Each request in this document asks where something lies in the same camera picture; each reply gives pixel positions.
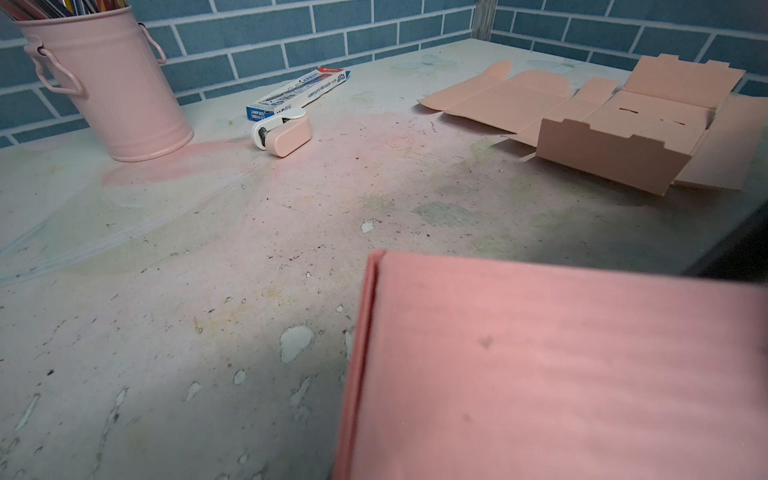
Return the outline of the pink paper box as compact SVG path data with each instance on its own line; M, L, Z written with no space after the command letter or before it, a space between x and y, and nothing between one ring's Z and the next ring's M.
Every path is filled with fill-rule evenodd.
M377 251L337 479L763 479L763 286Z

